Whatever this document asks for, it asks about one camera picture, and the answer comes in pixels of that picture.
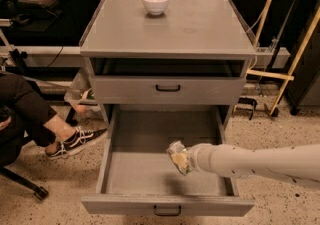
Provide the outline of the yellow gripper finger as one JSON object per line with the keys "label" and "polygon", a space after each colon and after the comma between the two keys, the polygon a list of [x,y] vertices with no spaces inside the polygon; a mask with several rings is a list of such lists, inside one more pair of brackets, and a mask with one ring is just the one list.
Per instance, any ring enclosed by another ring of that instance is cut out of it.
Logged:
{"label": "yellow gripper finger", "polygon": [[172,154],[171,159],[179,169],[187,169],[189,167],[186,153]]}

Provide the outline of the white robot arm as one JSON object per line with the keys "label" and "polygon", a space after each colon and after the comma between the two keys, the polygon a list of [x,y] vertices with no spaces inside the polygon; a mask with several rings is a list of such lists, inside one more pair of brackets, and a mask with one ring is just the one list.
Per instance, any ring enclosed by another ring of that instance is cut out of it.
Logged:
{"label": "white robot arm", "polygon": [[185,147],[175,141],[167,153],[183,175],[197,171],[225,178],[260,176],[320,189],[319,144],[251,150],[208,143]]}

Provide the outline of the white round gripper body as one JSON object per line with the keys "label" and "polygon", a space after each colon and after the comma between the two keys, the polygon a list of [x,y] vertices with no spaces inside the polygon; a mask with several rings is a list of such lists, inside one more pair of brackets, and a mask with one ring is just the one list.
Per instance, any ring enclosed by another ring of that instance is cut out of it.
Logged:
{"label": "white round gripper body", "polygon": [[189,148],[189,163],[197,172],[213,173],[211,156],[216,150],[215,145],[211,144],[196,144]]}

